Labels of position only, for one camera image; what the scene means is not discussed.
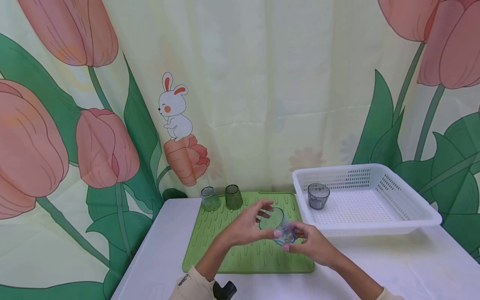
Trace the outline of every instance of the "beige sleeve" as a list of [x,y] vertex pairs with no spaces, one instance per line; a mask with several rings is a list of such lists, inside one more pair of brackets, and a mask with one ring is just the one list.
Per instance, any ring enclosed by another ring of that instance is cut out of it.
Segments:
[[380,296],[378,296],[377,300],[404,300],[404,299],[403,297],[392,295],[392,293],[390,293],[386,288],[384,288],[384,291],[381,293]]
[[200,275],[195,267],[187,275],[179,278],[168,300],[215,300],[213,284]]

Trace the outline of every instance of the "white table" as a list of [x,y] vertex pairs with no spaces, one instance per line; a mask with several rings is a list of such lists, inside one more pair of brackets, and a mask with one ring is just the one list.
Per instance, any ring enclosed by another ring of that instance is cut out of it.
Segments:
[[[187,250],[201,199],[170,199],[162,209],[113,300],[168,299]],[[480,299],[480,265],[440,226],[402,236],[334,238],[331,242],[381,285],[407,300]],[[310,274],[219,274],[237,287],[233,300],[358,299],[342,278],[316,265]]]

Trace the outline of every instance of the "tulip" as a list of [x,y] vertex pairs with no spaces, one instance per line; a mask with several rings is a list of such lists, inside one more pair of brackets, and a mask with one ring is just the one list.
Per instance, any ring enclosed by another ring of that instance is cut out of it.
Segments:
[[439,0],[378,0],[392,29],[402,38],[428,40]]
[[419,83],[458,89],[480,83],[480,1],[446,0],[438,7],[420,66]]
[[169,140],[163,147],[168,164],[185,186],[194,186],[210,165],[207,149],[192,134],[178,142]]
[[96,189],[131,179],[140,159],[127,128],[108,109],[82,110],[76,140],[80,177]]
[[0,219],[7,219],[51,194],[69,162],[55,122],[29,89],[0,79],[0,107]]
[[40,41],[72,66],[112,63],[119,45],[101,0],[18,0]]

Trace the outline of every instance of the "glass cup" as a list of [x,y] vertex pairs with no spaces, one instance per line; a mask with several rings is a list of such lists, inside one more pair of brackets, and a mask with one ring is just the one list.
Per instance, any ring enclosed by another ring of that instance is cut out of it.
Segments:
[[235,184],[225,188],[225,203],[227,208],[231,210],[237,210],[243,205],[240,190]]
[[312,183],[307,188],[308,203],[313,209],[322,209],[330,196],[330,189],[321,183]]
[[220,198],[213,187],[207,186],[202,190],[202,204],[207,212],[213,212],[220,207]]
[[280,230],[282,236],[275,241],[278,245],[283,244],[291,244],[297,238],[295,234],[295,228],[290,223],[288,216],[284,213],[284,211],[279,207],[274,207],[273,211],[267,211],[267,215],[270,217],[262,216],[260,217],[260,222],[258,223],[258,227],[260,229],[275,229]]

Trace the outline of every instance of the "cartoon rabbit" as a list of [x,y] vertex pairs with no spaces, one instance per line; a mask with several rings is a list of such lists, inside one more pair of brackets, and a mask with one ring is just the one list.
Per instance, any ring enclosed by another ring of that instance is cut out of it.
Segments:
[[171,90],[173,77],[169,72],[163,75],[162,83],[165,92],[158,99],[158,111],[167,120],[163,127],[167,128],[168,134],[172,137],[171,139],[178,142],[182,138],[189,136],[193,130],[192,122],[182,115],[187,109],[183,95],[188,93],[188,88],[180,84]]

